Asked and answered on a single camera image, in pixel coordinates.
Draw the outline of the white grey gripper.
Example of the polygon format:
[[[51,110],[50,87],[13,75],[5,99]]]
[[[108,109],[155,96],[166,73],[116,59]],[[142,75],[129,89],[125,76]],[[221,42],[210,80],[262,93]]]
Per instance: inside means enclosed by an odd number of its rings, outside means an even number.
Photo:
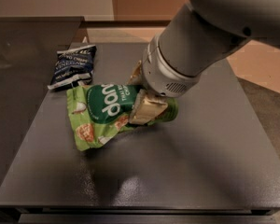
[[[164,97],[141,89],[129,116],[131,124],[144,125],[152,121],[168,107],[165,97],[180,97],[200,80],[200,76],[187,77],[179,74],[165,61],[159,45],[160,36],[156,34],[148,43],[142,61],[134,68],[127,84],[143,84],[149,91]]]

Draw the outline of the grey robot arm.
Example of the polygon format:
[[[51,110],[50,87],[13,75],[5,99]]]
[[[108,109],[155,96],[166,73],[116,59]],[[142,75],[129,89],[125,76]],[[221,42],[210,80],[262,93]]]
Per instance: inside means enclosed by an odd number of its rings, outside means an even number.
[[[280,49],[280,0],[189,0],[155,35],[130,78],[144,89],[129,122],[144,125],[199,82],[201,72],[251,40]]]

